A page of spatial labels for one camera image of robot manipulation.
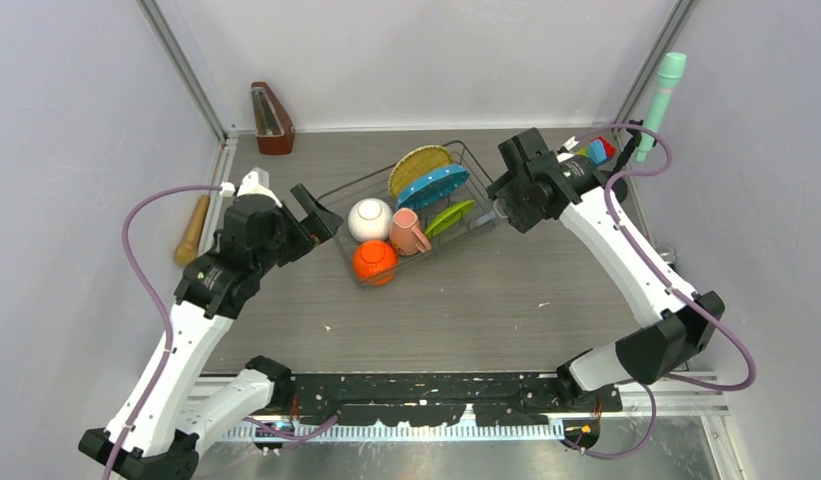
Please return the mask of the green plate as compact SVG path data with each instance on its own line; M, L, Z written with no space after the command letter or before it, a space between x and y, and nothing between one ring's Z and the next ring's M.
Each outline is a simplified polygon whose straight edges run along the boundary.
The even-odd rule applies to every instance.
M441 234L469 213L475 204L474 200L465 200L449 206L428 223L425 235L431 239Z

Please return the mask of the yellow woven bamboo plate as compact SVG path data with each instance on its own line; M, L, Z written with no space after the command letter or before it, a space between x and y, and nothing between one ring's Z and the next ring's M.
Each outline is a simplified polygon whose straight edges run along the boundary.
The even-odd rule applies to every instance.
M418 147L402 157L392 168L388 191L393 198L419 177L453 162L451 151L442 145Z

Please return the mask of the pink ceramic mug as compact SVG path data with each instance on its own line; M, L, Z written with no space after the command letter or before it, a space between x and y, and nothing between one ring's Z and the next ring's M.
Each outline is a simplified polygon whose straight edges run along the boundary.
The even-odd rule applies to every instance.
M413 256L432 249L430 240L421 230L418 215L409 208L401 208L394 213L389 242L401 256Z

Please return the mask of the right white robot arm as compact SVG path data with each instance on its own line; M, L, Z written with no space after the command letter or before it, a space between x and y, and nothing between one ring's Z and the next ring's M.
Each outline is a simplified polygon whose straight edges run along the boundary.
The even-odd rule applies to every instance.
M704 350L724 302L714 291L697 292L660 257L588 157L551 151L535 128L498 150L506 171L487 188L498 213L521 233L542 220L561 222L604 268L639 325L558 368L563 406L582 410L598 389L624 380L650 385Z

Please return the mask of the white ribbed bowl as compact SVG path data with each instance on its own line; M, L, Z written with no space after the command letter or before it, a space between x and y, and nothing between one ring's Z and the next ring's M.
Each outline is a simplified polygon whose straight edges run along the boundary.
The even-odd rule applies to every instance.
M348 214L348 229L358 242L385 241L390 232L393 212L377 198L364 198L353 205Z

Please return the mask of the grey ceramic mug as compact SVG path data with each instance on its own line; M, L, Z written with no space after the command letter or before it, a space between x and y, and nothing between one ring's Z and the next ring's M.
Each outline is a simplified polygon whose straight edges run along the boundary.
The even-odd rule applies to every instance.
M498 201L493 203L492 208L493 208L493 211L495 212L495 214L498 218L503 219L503 220L507 219L507 214L504 211L504 208L499 204Z

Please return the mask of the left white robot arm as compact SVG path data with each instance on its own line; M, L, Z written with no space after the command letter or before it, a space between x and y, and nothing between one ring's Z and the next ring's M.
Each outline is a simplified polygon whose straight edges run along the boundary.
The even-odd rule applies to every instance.
M211 248L184 268L173 303L158 306L163 334L139 381L109 423L79 442L105 477L189 479L205 451L236 424L261 409L282 413L293 402L290 369L257 356L197 408L185 408L210 354L263 277L329 241L343 220L302 185L292 193L303 219L259 182L225 182L216 192L231 199L224 224Z

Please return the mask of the orange bowl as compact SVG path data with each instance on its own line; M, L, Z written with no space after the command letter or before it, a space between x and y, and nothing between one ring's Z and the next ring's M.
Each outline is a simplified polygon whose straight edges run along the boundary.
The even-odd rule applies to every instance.
M352 257L352 269L366 285L381 286L393 280L399 258L393 247L381 240L361 243Z

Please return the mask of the blue polka dot plate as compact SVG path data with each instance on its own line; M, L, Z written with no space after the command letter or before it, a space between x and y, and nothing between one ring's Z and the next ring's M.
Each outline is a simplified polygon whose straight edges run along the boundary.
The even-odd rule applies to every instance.
M404 188L396 199L396 209L424 209L446 198L464 185L469 171L459 164L449 164L423 174Z

